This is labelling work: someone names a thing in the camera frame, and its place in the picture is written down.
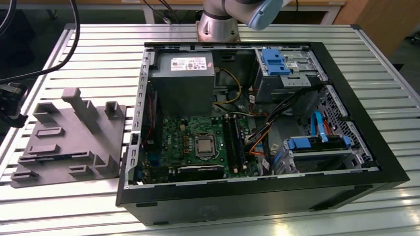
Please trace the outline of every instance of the open computer tower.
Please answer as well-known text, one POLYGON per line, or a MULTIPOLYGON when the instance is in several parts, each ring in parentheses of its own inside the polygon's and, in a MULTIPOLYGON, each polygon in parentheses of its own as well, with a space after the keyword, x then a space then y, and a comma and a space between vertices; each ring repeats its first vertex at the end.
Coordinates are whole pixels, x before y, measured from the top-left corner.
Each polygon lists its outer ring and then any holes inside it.
POLYGON ((322 43, 146 43, 117 206, 145 225, 337 208, 407 176, 322 43))

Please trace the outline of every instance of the motherboard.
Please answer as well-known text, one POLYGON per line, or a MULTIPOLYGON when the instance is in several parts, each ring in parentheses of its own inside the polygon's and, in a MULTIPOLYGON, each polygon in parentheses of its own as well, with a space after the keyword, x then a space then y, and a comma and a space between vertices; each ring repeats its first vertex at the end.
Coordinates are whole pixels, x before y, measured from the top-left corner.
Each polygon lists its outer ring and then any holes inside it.
POLYGON ((249 134, 245 116, 163 119, 161 153, 149 154, 150 175, 161 177, 154 181, 257 176, 243 152, 249 134))

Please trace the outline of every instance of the yellow wire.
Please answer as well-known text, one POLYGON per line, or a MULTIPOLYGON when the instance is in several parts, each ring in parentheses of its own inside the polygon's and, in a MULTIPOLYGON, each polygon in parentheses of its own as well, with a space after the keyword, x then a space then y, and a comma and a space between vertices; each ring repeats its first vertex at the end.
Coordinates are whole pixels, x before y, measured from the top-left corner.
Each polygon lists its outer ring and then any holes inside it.
POLYGON ((219 70, 222 70, 225 73, 227 73, 229 74, 229 76, 233 78, 233 80, 235 81, 235 83, 237 83, 237 86, 238 86, 238 93, 237 93, 237 96, 231 99, 231 100, 229 100, 229 101, 225 101, 225 102, 214 102, 213 104, 229 104, 230 102, 234 102, 238 98, 239 98, 239 96, 241 96, 241 93, 242 93, 242 87, 241 87, 241 83, 238 82, 238 79, 234 77, 234 75, 226 70, 226 69, 223 69, 223 68, 219 68, 219 70))

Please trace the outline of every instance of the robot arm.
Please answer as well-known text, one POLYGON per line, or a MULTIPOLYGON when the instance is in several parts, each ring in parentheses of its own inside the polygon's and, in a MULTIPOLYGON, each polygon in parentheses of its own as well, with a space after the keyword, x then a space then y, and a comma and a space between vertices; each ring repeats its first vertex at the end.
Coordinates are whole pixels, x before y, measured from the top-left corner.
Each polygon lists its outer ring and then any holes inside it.
POLYGON ((262 30, 274 20, 282 0, 205 0, 198 24, 201 41, 231 42, 238 39, 237 21, 262 30))

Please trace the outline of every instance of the sticker label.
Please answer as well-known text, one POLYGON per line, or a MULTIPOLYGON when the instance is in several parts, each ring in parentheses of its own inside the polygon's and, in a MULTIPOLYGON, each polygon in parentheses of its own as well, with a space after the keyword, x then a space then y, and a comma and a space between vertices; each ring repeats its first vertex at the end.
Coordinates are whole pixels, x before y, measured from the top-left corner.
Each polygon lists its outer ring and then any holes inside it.
POLYGON ((287 67, 297 67, 297 63, 294 63, 294 62, 287 62, 286 65, 287 65, 287 67))
POLYGON ((254 96, 253 96, 253 95, 249 95, 249 102, 250 102, 251 104, 254 104, 254 96))
POLYGON ((173 58, 170 60, 170 71, 206 70, 205 58, 173 58))
POLYGON ((265 159, 262 159, 262 166, 263 166, 265 169, 269 170, 269 163, 267 163, 267 161, 265 159))

